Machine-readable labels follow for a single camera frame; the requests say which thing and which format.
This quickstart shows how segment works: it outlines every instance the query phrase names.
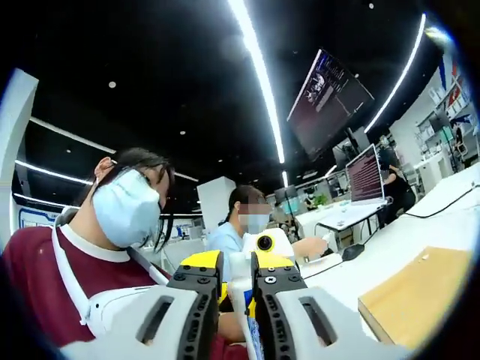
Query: blue surgical mask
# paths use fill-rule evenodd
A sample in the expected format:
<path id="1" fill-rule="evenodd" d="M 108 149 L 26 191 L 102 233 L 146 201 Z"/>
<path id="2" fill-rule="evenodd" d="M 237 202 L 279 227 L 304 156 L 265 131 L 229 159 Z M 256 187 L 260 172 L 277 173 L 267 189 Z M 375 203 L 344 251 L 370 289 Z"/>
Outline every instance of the blue surgical mask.
<path id="1" fill-rule="evenodd" d="M 270 214 L 240 214 L 238 220 L 247 233 L 259 234 L 269 224 Z"/>
<path id="2" fill-rule="evenodd" d="M 95 192 L 93 207 L 105 236 L 119 248 L 142 242 L 158 231 L 160 195 L 135 169 Z"/>

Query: light blue shirt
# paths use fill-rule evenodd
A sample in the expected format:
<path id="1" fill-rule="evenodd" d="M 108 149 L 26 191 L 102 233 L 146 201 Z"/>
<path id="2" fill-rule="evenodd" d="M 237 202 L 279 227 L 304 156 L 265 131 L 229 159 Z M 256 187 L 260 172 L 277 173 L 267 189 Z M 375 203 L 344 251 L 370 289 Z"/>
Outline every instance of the light blue shirt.
<path id="1" fill-rule="evenodd" d="M 207 236 L 207 251 L 220 250 L 223 252 L 223 282 L 231 281 L 230 259 L 231 253 L 242 251 L 243 240 L 228 221 L 219 226 Z"/>

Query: black ceiling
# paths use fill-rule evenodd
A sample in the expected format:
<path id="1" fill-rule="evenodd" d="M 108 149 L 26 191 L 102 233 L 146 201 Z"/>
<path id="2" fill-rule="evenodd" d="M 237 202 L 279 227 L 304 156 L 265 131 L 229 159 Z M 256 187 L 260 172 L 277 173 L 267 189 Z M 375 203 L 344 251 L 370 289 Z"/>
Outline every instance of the black ceiling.
<path id="1" fill-rule="evenodd" d="M 351 124 L 366 125 L 389 96 L 415 42 L 421 11 L 413 2 L 246 1 L 273 90 L 291 182 L 300 182 L 297 176 L 307 170 L 324 173 L 333 164 L 328 152 L 308 162 L 286 122 L 317 50 L 326 49 L 359 74 L 375 97 Z M 145 146 L 200 182 L 218 176 L 241 183 L 259 179 L 255 183 L 266 193 L 282 186 L 283 167 L 260 84 L 227 0 L 42 4 L 25 25 L 13 60 L 40 80 L 34 117 L 111 149 Z M 440 56 L 424 36 L 409 75 L 369 133 L 372 140 L 408 109 Z M 109 87 L 111 81 L 115 88 Z M 82 179 L 108 155 L 33 123 L 24 140 L 19 158 Z M 25 180 L 29 196 L 57 203 L 72 203 L 84 187 L 28 171 L 16 174 L 14 190 L 22 191 L 18 183 Z M 183 178 L 178 184 L 177 209 L 191 212 L 198 184 Z"/>

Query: camera lens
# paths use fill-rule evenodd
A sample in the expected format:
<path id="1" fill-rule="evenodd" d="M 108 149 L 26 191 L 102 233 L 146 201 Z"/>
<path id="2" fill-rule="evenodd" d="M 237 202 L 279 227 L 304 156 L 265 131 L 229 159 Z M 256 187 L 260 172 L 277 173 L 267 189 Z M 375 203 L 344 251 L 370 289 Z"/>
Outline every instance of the camera lens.
<path id="1" fill-rule="evenodd" d="M 272 248 L 273 241 L 269 236 L 262 236 L 257 241 L 258 248 L 262 251 L 268 251 Z"/>

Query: maroon shirt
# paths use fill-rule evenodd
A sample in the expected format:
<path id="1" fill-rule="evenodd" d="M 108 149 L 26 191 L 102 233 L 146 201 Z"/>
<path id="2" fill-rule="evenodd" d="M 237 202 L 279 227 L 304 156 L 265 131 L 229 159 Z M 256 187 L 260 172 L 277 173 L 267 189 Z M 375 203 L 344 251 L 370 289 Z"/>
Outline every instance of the maroon shirt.
<path id="1" fill-rule="evenodd" d="M 57 234 L 87 297 L 106 290 L 155 284 L 135 260 L 99 259 L 80 250 L 60 229 Z M 57 347 L 95 338 L 87 326 L 80 325 L 80 315 L 63 284 L 53 252 L 51 228 L 18 230 L 7 243 L 2 257 L 13 285 L 21 292 L 40 329 Z M 227 346 L 219 336 L 214 339 L 211 350 L 212 360 L 248 358 L 243 346 Z"/>

